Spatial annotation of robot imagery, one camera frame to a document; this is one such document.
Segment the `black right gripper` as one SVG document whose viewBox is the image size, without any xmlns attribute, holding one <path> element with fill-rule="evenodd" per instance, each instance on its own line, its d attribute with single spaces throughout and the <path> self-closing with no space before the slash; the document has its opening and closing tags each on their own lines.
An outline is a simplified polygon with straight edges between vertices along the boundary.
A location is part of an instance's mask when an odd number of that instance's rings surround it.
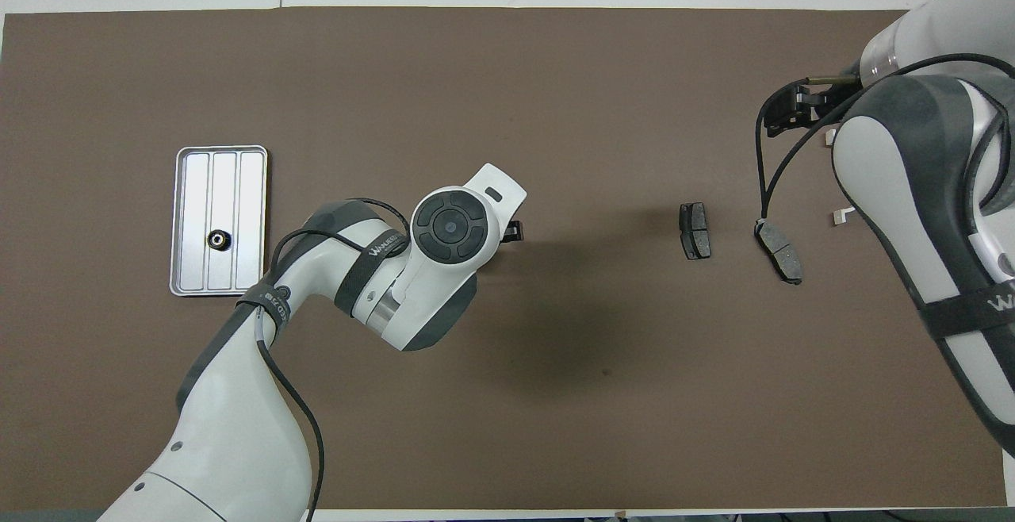
<svg viewBox="0 0 1015 522">
<path fill-rule="evenodd" d="M 765 135 L 779 136 L 788 129 L 809 128 L 848 97 L 860 91 L 860 84 L 828 85 L 820 91 L 817 84 L 784 86 L 772 95 L 765 114 Z"/>
</svg>

